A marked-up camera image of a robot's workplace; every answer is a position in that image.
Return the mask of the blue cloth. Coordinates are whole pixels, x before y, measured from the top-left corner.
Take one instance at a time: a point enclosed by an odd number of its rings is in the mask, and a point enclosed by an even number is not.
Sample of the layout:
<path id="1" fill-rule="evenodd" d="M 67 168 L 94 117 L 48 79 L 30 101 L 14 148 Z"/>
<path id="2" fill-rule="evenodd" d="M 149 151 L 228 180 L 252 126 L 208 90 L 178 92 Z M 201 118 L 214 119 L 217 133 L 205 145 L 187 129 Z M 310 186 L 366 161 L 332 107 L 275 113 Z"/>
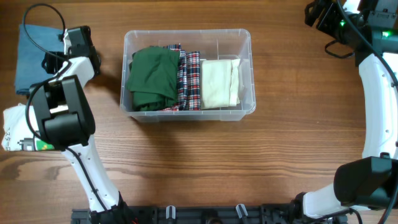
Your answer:
<path id="1" fill-rule="evenodd" d="M 41 47 L 48 51 L 61 52 L 63 43 L 58 36 L 62 30 L 51 27 L 26 25 L 28 34 Z M 14 80 L 15 93 L 27 95 L 31 85 L 53 77 L 41 66 L 45 52 L 36 47 L 26 36 L 24 27 L 19 26 L 19 43 L 17 48 L 17 67 Z"/>

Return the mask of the white printed t-shirt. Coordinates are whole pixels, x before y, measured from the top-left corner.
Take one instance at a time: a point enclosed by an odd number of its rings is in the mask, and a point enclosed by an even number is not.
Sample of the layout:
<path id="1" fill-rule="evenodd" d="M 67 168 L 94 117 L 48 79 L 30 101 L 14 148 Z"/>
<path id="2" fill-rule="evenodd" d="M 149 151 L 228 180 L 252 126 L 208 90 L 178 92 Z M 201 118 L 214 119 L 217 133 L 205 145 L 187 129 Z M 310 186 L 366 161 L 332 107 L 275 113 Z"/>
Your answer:
<path id="1" fill-rule="evenodd" d="M 4 132 L 1 146 L 5 151 L 52 151 L 55 148 L 35 137 L 30 131 L 25 118 L 25 105 L 3 111 Z"/>

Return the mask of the dark green cloth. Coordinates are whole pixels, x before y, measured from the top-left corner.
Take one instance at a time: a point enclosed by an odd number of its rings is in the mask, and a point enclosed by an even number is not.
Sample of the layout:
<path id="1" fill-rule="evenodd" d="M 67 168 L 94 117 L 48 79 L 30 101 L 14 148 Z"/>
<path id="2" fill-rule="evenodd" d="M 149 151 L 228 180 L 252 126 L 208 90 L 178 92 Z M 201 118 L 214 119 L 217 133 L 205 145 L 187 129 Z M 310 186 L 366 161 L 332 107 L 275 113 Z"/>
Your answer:
<path id="1" fill-rule="evenodd" d="M 132 94 L 133 111 L 158 111 L 177 103 L 180 52 L 147 47 L 134 53 L 126 88 Z"/>

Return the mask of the beige cloth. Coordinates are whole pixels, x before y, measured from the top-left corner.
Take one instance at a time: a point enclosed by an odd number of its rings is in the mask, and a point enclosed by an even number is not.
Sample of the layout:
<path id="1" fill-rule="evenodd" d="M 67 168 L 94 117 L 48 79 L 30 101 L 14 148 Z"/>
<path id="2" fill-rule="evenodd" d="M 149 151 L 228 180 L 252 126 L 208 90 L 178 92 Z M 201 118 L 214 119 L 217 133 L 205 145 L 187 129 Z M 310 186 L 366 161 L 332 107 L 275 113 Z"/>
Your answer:
<path id="1" fill-rule="evenodd" d="M 204 60 L 201 64 L 201 109 L 233 107 L 239 99 L 240 59 Z"/>

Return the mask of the red plaid cloth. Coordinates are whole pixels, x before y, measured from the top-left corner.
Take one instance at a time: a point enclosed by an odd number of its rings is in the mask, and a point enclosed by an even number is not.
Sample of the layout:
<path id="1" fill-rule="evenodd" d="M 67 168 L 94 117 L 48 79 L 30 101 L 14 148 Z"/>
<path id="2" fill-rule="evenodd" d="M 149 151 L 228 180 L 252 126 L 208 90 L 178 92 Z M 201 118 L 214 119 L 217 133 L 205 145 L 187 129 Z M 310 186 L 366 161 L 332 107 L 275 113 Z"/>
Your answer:
<path id="1" fill-rule="evenodd" d="M 187 52 L 180 44 L 166 46 L 178 51 L 180 60 L 177 72 L 177 102 L 163 111 L 200 111 L 200 51 Z"/>

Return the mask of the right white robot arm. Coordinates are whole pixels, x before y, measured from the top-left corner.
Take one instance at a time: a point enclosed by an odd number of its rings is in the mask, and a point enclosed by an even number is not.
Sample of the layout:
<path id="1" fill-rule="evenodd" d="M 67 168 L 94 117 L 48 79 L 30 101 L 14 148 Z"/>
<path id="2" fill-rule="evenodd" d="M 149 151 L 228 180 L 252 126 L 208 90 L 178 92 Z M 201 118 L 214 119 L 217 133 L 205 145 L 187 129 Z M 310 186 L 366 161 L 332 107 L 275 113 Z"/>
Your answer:
<path id="1" fill-rule="evenodd" d="M 351 48 L 364 90 L 362 157 L 340 166 L 330 185 L 297 195 L 290 222 L 341 223 L 347 214 L 397 208 L 397 2 L 314 0 L 305 23 Z"/>

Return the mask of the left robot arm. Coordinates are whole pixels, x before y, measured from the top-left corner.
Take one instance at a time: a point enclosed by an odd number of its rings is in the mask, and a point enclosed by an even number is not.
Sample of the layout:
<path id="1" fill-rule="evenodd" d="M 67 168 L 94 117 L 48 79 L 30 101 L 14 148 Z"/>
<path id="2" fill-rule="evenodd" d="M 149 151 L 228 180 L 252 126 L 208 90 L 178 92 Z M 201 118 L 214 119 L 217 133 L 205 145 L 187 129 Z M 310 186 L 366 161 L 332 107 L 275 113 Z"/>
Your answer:
<path id="1" fill-rule="evenodd" d="M 32 133 L 70 161 L 89 201 L 91 223 L 137 223 L 136 214 L 109 179 L 95 146 L 95 119 L 83 87 L 100 72 L 91 29 L 64 29 L 61 52 L 45 53 L 42 68 L 52 75 L 30 88 L 27 109 L 38 129 Z"/>

